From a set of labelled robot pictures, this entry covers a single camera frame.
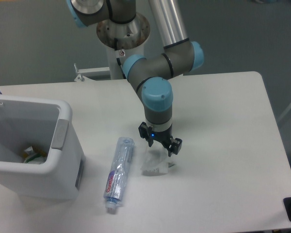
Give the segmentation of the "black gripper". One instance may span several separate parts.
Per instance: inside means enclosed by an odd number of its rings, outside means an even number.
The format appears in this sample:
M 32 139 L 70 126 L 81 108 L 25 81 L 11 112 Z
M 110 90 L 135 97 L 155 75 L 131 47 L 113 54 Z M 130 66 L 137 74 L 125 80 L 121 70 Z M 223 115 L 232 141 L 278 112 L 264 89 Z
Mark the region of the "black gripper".
M 157 141 L 163 145 L 168 151 L 168 156 L 172 154 L 178 155 L 182 147 L 182 139 L 172 137 L 172 126 L 167 130 L 157 132 L 153 131 L 151 126 L 147 126 L 145 122 L 142 122 L 138 127 L 140 137 L 148 142 L 148 146 L 151 147 L 154 141 Z

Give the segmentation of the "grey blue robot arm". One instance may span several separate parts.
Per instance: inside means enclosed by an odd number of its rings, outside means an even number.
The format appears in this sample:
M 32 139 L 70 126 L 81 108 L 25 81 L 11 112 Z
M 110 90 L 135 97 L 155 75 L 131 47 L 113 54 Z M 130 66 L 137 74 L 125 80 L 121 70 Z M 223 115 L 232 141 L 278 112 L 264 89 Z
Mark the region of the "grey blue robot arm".
M 149 37 L 148 20 L 137 12 L 133 0 L 69 0 L 67 6 L 78 27 L 96 25 L 101 43 L 114 51 L 115 69 L 125 78 L 145 113 L 140 137 L 149 145 L 162 144 L 169 154 L 178 154 L 182 140 L 172 136 L 173 91 L 170 79 L 201 67 L 204 53 L 186 33 L 176 0 L 151 0 L 163 53 L 147 59 L 132 50 Z

